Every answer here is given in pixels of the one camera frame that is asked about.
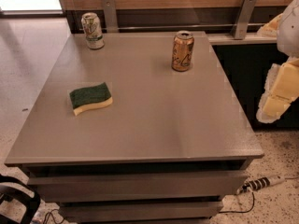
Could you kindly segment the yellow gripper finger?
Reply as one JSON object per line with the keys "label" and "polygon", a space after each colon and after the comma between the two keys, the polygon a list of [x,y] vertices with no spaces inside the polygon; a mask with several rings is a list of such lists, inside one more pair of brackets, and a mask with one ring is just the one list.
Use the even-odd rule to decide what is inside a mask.
{"label": "yellow gripper finger", "polygon": [[282,14],[278,14],[270,22],[268,22],[267,24],[263,25],[258,30],[257,35],[258,36],[263,36],[263,37],[276,37],[277,36],[279,22],[280,22],[281,18],[282,18]]}
{"label": "yellow gripper finger", "polygon": [[267,73],[256,119],[261,123],[273,123],[298,97],[299,59],[289,58],[282,65],[273,63]]}

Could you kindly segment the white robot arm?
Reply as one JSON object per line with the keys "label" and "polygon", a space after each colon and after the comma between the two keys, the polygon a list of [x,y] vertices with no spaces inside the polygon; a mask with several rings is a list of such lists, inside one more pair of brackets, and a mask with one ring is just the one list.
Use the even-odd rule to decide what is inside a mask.
{"label": "white robot arm", "polygon": [[278,50],[288,56],[282,65],[273,63],[264,83],[256,119],[273,123],[299,97],[299,0],[292,0],[282,14],[264,25],[258,34],[277,32]]}

